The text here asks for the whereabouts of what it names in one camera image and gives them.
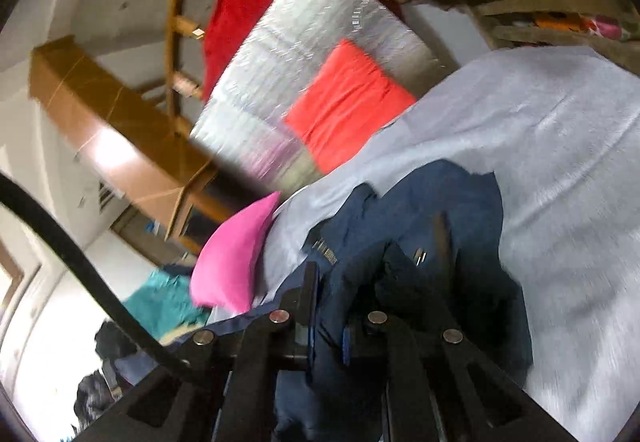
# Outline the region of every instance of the gray bed sheet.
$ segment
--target gray bed sheet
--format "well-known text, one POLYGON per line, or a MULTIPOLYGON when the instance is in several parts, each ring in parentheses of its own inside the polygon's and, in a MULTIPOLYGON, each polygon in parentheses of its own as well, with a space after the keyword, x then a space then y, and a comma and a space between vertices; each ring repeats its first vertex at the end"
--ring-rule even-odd
POLYGON ((291 195, 320 177, 282 118, 342 38, 416 97, 448 69, 377 0, 274 0, 227 66, 191 139, 220 164, 291 195))
POLYGON ((532 335, 526 391, 581 442, 609 442, 640 400, 639 115, 640 79, 591 49, 492 52, 283 204, 256 303, 358 184, 383 194, 443 158, 494 171, 500 259, 524 289, 532 335))

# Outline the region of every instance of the wooden beam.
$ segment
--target wooden beam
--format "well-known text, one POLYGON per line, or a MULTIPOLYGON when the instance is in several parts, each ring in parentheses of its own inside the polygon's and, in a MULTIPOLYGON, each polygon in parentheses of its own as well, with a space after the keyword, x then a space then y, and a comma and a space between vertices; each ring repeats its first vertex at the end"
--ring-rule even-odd
POLYGON ((20 282, 24 278, 24 272, 20 266, 15 263, 14 257, 9 253, 9 249, 0 240, 0 271, 4 271, 11 277, 11 284, 6 291, 6 294, 0 296, 2 300, 0 302, 0 317, 4 314, 4 311, 9 306, 11 298, 14 297, 15 291, 18 290, 20 282))
POLYGON ((175 15, 174 31, 183 35, 185 38, 193 38, 194 40, 202 40, 205 34, 204 29, 201 29, 196 22, 182 15, 175 15))
POLYGON ((471 19, 471 22, 476 26, 476 29, 480 33, 480 36, 484 38, 485 43, 491 50, 513 47, 512 42, 508 42, 507 40, 499 40, 492 34, 492 29, 499 25, 495 18, 491 18, 489 16, 480 16, 478 15, 478 11, 470 6, 462 6, 460 7, 460 9, 471 19))
POLYGON ((190 77, 182 72, 174 72, 174 90, 184 97, 202 99, 202 89, 190 77))
POLYGON ((635 15, 621 8, 618 0, 499 0, 482 4, 475 10, 479 16, 559 12, 604 15, 630 22, 637 19, 635 15))
POLYGON ((580 32, 540 29, 535 27, 497 26, 493 36, 511 42, 551 45, 587 45, 614 63, 640 76, 640 42, 617 42, 580 32))

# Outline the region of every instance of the orange object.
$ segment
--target orange object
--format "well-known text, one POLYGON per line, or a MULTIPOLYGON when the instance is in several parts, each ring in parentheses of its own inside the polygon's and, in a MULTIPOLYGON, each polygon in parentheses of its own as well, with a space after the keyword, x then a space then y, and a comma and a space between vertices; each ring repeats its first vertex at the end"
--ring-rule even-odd
POLYGON ((349 161, 415 98, 349 40, 342 39, 284 122, 322 173, 349 161))
POLYGON ((584 30, 584 25, 578 13, 535 13, 534 21, 542 29, 558 29, 558 31, 584 30))

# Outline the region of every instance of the teal cloth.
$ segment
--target teal cloth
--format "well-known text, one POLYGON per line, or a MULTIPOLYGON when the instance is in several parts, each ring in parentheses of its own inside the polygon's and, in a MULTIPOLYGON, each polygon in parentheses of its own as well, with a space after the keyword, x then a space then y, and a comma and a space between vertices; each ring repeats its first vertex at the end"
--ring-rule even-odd
POLYGON ((208 311, 192 303, 189 278, 158 270, 122 304, 156 339, 182 324, 204 324, 209 318, 208 311))

